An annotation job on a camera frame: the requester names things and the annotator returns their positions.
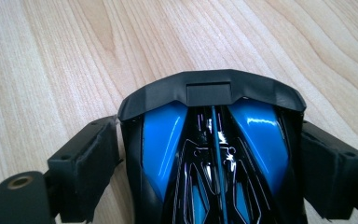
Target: glossy blue panel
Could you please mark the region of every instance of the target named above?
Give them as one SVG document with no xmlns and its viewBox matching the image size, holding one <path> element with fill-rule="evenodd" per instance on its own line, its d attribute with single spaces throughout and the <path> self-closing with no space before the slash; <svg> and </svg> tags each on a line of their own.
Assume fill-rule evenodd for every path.
<svg viewBox="0 0 358 224">
<path fill-rule="evenodd" d="M 267 179 L 269 189 L 273 194 L 276 193 L 281 186 L 289 157 L 272 105 L 240 99 L 228 108 Z"/>
<path fill-rule="evenodd" d="M 242 184 L 237 183 L 236 188 L 237 188 L 236 207 L 240 212 L 241 216 L 243 217 L 243 219 L 246 221 L 246 223 L 251 223 L 249 220 L 249 213 L 248 213 L 248 208 L 246 206 L 245 195 L 243 194 Z"/>
<path fill-rule="evenodd" d="M 186 112 L 185 105 L 173 102 L 145 113 L 143 167 L 150 185 L 162 201 Z"/>
</svg>

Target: light wood surface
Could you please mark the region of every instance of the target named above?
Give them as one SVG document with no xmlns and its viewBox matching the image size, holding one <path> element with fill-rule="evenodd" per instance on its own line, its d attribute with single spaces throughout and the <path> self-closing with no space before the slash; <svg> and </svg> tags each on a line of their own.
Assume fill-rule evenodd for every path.
<svg viewBox="0 0 358 224">
<path fill-rule="evenodd" d="M 46 172 L 143 85 L 225 68 L 298 89 L 308 120 L 358 148 L 358 1 L 0 1 L 0 182 Z M 132 223 L 132 212 L 122 163 L 94 223 Z"/>
</svg>

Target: wooden table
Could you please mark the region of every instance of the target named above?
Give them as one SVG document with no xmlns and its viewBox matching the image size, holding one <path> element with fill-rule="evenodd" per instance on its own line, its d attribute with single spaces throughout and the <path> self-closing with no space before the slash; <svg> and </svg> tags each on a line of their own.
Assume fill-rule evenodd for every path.
<svg viewBox="0 0 358 224">
<path fill-rule="evenodd" d="M 0 182 L 46 172 L 143 85 L 225 68 L 298 89 L 308 120 L 358 148 L 358 1 L 0 1 Z M 132 212 L 123 163 L 94 223 Z M 328 223 L 311 209 L 309 220 Z"/>
</svg>

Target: screw hole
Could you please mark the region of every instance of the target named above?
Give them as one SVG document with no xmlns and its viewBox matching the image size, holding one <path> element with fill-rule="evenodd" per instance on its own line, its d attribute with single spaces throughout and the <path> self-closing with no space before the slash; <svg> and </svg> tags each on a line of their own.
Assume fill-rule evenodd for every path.
<svg viewBox="0 0 358 224">
<path fill-rule="evenodd" d="M 198 157 L 200 154 L 201 154 L 201 152 L 200 152 L 199 150 L 195 150 L 195 151 L 194 151 L 194 156 L 195 156 L 195 157 Z"/>
<path fill-rule="evenodd" d="M 237 151 L 237 150 L 235 150 L 234 147 L 230 147 L 230 148 L 228 149 L 228 153 L 231 154 L 231 155 L 233 155 L 236 151 Z"/>
<path fill-rule="evenodd" d="M 349 157 L 355 157 L 356 156 L 353 152 L 345 152 L 344 154 L 349 156 Z"/>
<path fill-rule="evenodd" d="M 33 178 L 29 175 L 24 175 L 15 178 L 14 180 L 10 181 L 8 183 L 7 188 L 8 189 L 20 189 L 22 187 L 27 186 L 29 183 L 33 181 Z"/>
<path fill-rule="evenodd" d="M 69 156 L 69 155 L 63 155 L 63 156 L 61 156 L 61 160 L 62 161 L 67 161 L 67 160 L 69 160 L 71 157 Z"/>
</svg>

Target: black plastic frame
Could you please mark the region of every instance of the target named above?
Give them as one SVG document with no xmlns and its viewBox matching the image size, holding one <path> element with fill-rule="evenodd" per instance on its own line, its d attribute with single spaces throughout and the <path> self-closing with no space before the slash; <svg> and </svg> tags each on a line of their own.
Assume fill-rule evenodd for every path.
<svg viewBox="0 0 358 224">
<path fill-rule="evenodd" d="M 120 163 L 116 125 L 116 116 L 94 120 L 48 159 L 48 182 L 60 188 L 56 204 L 63 222 L 93 220 Z"/>
<path fill-rule="evenodd" d="M 304 197 L 321 217 L 349 219 L 358 183 L 358 150 L 305 122 L 301 141 Z"/>
<path fill-rule="evenodd" d="M 183 72 L 148 84 L 122 102 L 121 121 L 179 101 L 187 106 L 231 105 L 242 97 L 303 112 L 299 92 L 269 77 L 237 70 Z"/>
</svg>

